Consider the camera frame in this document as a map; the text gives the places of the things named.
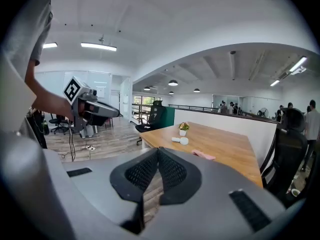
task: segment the textured black pad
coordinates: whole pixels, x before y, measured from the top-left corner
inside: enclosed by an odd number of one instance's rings
[[[163,147],[159,148],[158,161],[164,191],[160,197],[160,205],[183,204],[198,191],[202,175],[194,164]]]
[[[114,168],[110,183],[123,200],[140,203],[157,169],[158,149],[153,148]]]
[[[271,222],[263,211],[242,190],[233,191],[229,196],[255,232],[263,229]]]
[[[79,176],[79,175],[87,174],[87,173],[91,173],[91,172],[92,172],[92,170],[86,167],[86,168],[81,168],[81,169],[76,169],[76,170],[70,170],[70,171],[67,171],[66,173],[71,178],[71,177],[75,177],[75,176]]]

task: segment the table top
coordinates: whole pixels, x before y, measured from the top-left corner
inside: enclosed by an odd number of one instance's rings
[[[172,137],[181,138],[178,125],[143,132],[140,136],[152,148],[164,147],[187,153],[202,151],[263,187],[256,155],[247,136],[193,122],[188,124],[190,129],[185,136],[189,139],[188,145],[171,140]]]

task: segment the white pot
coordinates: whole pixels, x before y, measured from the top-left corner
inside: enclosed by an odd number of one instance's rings
[[[186,136],[187,131],[186,130],[179,130],[179,135],[180,136]]]

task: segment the black office chair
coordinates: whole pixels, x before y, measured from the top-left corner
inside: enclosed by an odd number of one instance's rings
[[[53,134],[56,134],[56,131],[61,130],[63,135],[65,135],[65,132],[69,130],[68,127],[63,126],[62,124],[67,124],[68,120],[65,120],[65,117],[63,115],[56,115],[56,118],[54,118],[51,114],[51,118],[49,120],[49,123],[55,124],[57,127],[51,129],[51,132],[53,131]]]
[[[286,108],[282,124],[277,125],[275,133],[274,158],[271,165],[262,173],[263,187],[269,190],[283,203],[286,192],[305,157],[307,139],[301,132],[304,130],[304,116],[300,110]],[[266,177],[274,172],[267,183]]]
[[[137,131],[139,133],[145,133],[145,132],[159,129],[160,128],[159,123],[161,122],[161,117],[165,110],[166,108],[162,106],[162,100],[155,100],[153,102],[153,105],[151,106],[148,123],[142,123],[142,124],[136,125],[135,128],[137,129]],[[136,142],[136,144],[139,145],[139,142],[142,142],[141,137]]]

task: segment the fan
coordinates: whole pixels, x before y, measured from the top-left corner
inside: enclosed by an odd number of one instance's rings
[[[261,108],[258,113],[257,113],[258,116],[261,116],[263,118],[267,118],[269,116],[269,111],[268,109],[266,109],[265,107]]]

